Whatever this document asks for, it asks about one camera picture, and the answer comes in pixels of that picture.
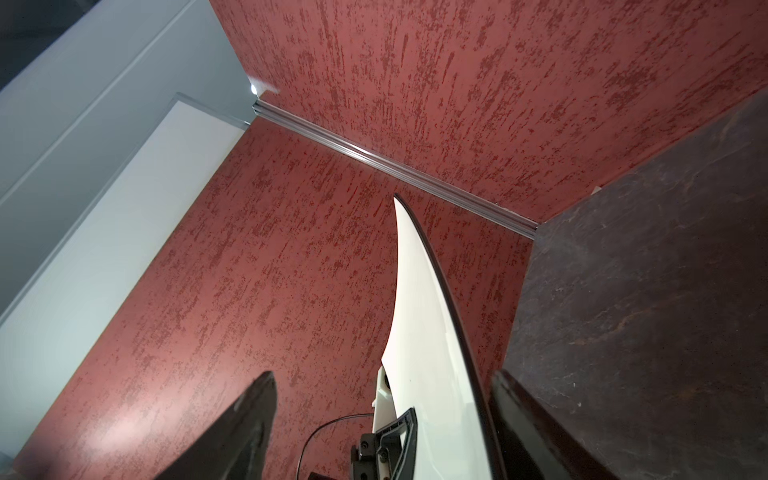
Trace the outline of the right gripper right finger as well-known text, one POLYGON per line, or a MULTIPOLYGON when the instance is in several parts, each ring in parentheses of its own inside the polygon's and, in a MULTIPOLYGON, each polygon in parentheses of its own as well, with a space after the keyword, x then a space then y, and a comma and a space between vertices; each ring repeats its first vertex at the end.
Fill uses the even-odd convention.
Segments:
POLYGON ((491 380, 490 412, 508 479, 614 479, 512 375, 491 380))

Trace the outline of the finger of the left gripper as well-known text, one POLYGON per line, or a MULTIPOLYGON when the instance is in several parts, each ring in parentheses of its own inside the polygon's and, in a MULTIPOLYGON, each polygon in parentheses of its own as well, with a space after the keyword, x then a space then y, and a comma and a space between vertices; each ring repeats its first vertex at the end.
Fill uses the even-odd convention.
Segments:
POLYGON ((413 407, 351 449, 350 478, 411 480, 415 475, 418 419, 413 407))

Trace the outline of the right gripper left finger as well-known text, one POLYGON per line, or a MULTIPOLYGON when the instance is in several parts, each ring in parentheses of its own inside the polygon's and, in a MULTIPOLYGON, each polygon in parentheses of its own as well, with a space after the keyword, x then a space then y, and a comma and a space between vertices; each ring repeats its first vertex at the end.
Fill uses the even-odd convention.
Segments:
POLYGON ((274 373, 263 372, 159 479, 260 479, 277 411, 274 373))

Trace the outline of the white square plate black rim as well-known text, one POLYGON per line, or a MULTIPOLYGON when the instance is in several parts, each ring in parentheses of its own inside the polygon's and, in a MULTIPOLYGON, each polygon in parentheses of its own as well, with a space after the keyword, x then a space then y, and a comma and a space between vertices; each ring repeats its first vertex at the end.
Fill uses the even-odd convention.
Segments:
POLYGON ((443 271, 415 214, 394 198, 397 284, 382 366, 405 424, 395 479, 502 479, 487 402, 443 271))

